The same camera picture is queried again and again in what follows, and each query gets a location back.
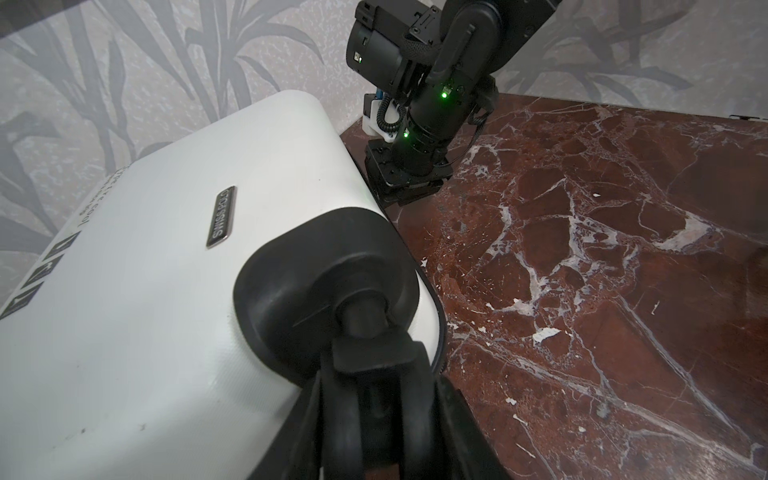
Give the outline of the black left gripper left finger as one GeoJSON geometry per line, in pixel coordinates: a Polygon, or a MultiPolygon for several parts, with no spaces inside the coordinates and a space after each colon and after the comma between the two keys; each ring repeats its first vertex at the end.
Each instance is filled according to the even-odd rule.
{"type": "Polygon", "coordinates": [[[249,479],[320,478],[321,393],[321,376],[316,374],[302,389],[286,421],[249,479]]]}

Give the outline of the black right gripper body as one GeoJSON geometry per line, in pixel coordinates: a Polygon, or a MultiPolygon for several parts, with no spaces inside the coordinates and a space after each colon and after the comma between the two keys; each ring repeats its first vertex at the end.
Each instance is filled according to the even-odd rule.
{"type": "Polygon", "coordinates": [[[474,98],[449,89],[421,89],[406,109],[393,143],[371,138],[365,148],[368,186],[382,207],[404,206],[437,193],[453,175],[449,144],[474,113],[474,98]]]}

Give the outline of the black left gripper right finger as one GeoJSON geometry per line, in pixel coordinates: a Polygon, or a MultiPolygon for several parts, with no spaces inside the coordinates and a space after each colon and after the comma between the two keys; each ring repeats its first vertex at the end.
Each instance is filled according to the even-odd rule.
{"type": "Polygon", "coordinates": [[[461,392],[447,377],[437,380],[440,428],[448,479],[509,479],[461,392]]]}

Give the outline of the white hard-shell suitcase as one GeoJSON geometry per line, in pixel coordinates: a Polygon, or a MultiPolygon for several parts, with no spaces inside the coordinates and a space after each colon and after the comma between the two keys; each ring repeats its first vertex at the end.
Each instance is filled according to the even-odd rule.
{"type": "Polygon", "coordinates": [[[320,478],[440,479],[442,306],[312,95],[106,180],[1,311],[5,479],[246,479],[321,376],[320,478]]]}

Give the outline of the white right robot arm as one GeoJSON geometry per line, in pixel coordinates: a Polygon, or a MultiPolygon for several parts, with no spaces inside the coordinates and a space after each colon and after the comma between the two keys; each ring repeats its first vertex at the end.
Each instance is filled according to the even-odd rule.
{"type": "Polygon", "coordinates": [[[493,74],[555,14],[556,1],[361,1],[347,65],[377,91],[365,115],[381,134],[365,151],[367,183],[382,207],[437,193],[453,175],[448,147],[495,110],[493,74]]]}

